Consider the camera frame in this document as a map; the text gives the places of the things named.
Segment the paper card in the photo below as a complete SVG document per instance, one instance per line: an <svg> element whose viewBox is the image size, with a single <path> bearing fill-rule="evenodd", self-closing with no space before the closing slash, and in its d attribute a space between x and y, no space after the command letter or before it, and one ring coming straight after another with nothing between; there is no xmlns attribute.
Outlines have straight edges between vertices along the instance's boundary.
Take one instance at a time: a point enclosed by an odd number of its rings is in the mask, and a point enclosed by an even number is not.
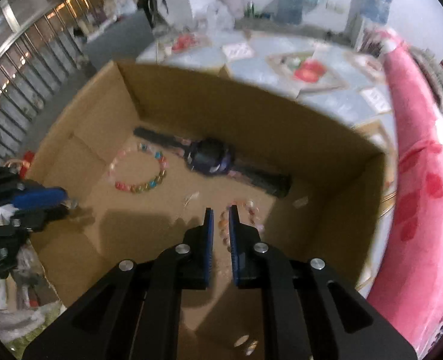
<svg viewBox="0 0 443 360"><path fill-rule="evenodd" d="M385 114L391 111L391 105L386 97L376 88L363 89L360 95L371 105L377 114Z"/></svg>
<svg viewBox="0 0 443 360"><path fill-rule="evenodd" d="M247 43L226 44L222 48L228 62L236 59L247 59L255 56L254 50Z"/></svg>
<svg viewBox="0 0 443 360"><path fill-rule="evenodd" d="M345 54L347 60L371 81L378 84L386 82L385 71L381 62L372 55L355 54L348 52Z"/></svg>

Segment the beaded bracelet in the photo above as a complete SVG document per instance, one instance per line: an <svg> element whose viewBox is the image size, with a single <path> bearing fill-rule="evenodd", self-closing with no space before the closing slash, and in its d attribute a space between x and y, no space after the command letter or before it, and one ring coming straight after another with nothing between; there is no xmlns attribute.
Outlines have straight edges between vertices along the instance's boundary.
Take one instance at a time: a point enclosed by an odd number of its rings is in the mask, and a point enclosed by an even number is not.
<svg viewBox="0 0 443 360"><path fill-rule="evenodd" d="M255 207L254 203L251 200L235 200L227 208L221 213L220 221L218 222L218 230L220 231L220 237L223 240L223 244L229 249L229 208L232 205L236 205L238 208L243 207L246 209L249 215L250 225L255 227L258 230L258 233L262 234L265 230L265 226L262 224L257 224L256 222L259 220L257 214L260 212L257 207Z"/></svg>
<svg viewBox="0 0 443 360"><path fill-rule="evenodd" d="M143 153L153 154L155 159L160 164L160 172L158 173L158 176L154 177L147 183L126 184L122 183L121 181L115 181L114 182L115 188L117 190L125 192L141 193L152 190L157 185L160 185L166 176L166 168L168 167L168 162L166 160L166 157L163 156L163 153L161 151L154 151L151 146L145 145L144 143L139 143L138 145L136 145L136 149L125 149L120 151L119 154L113 160L113 162L109 165L109 170L108 170L109 178L113 178L115 167L120 161L120 159L126 157L126 155L131 152L143 152Z"/></svg>

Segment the metal screw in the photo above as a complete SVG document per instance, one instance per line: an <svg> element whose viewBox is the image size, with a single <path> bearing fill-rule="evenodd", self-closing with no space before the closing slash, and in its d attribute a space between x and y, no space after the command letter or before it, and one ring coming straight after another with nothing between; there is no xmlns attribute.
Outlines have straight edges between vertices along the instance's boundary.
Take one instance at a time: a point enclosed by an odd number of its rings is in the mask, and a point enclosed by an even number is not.
<svg viewBox="0 0 443 360"><path fill-rule="evenodd" d="M257 242L254 244L253 249L258 253L266 253L268 251L268 245L266 245L264 242Z"/></svg>
<svg viewBox="0 0 443 360"><path fill-rule="evenodd" d="M190 245L187 244L176 245L175 251L178 254L187 254L190 252Z"/></svg>
<svg viewBox="0 0 443 360"><path fill-rule="evenodd" d="M325 267L325 262L322 259L312 259L310 261L310 265L314 268L314 269L318 269L321 270Z"/></svg>
<svg viewBox="0 0 443 360"><path fill-rule="evenodd" d="M122 271L131 271L133 269L133 261L130 259L124 259L122 262L118 264L118 268Z"/></svg>

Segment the floor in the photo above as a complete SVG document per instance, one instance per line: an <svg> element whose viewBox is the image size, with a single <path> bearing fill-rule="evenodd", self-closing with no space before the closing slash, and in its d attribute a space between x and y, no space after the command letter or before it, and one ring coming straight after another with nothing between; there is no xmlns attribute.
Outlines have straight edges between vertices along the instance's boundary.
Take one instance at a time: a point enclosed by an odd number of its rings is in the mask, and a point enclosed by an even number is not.
<svg viewBox="0 0 443 360"><path fill-rule="evenodd" d="M46 104L43 112L35 119L28 134L25 136L19 153L23 154L30 150L36 152L41 141L48 133L52 124L57 120L66 105L74 98L78 91L84 87L89 79L94 75L90 68L83 68L70 76L59 88L58 92Z"/></svg>

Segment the small paper scrap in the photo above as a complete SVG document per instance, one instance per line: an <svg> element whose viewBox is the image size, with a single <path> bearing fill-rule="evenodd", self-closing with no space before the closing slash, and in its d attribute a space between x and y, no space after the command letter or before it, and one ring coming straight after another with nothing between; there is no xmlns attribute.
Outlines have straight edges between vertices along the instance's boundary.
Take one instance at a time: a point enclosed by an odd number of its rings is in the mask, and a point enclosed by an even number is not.
<svg viewBox="0 0 443 360"><path fill-rule="evenodd" d="M189 204L189 202L191 202L192 200L198 199L198 197L200 196L200 192L195 192L192 193L191 195L187 196L185 198L185 207Z"/></svg>
<svg viewBox="0 0 443 360"><path fill-rule="evenodd" d="M228 62L236 59L246 59L254 57L254 50L247 43L226 44L222 48Z"/></svg>
<svg viewBox="0 0 443 360"><path fill-rule="evenodd" d="M296 209L304 207L308 204L308 197L305 196L304 198L301 199L297 199L293 202L293 207L295 207Z"/></svg>
<svg viewBox="0 0 443 360"><path fill-rule="evenodd" d="M384 114L391 111L391 106L383 94L376 88L363 89L360 95L376 111L377 114Z"/></svg>

